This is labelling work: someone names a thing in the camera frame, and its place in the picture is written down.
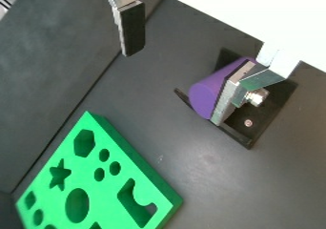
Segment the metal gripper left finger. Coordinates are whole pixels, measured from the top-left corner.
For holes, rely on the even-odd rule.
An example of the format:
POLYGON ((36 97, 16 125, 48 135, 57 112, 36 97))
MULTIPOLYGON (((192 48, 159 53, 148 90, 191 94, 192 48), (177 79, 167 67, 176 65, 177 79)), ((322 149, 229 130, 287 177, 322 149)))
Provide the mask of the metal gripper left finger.
POLYGON ((108 0, 119 28, 121 54, 131 56, 145 46, 145 4, 139 0, 108 0))

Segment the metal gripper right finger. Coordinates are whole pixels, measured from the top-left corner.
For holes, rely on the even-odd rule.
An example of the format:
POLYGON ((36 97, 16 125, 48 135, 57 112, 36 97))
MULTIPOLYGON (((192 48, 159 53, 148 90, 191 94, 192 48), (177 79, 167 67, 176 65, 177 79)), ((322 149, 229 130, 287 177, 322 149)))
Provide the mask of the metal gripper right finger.
POLYGON ((258 107, 268 96, 266 87, 284 81, 299 62, 296 54, 264 42, 256 60, 244 59, 224 76, 209 121, 220 126, 244 103, 258 107))

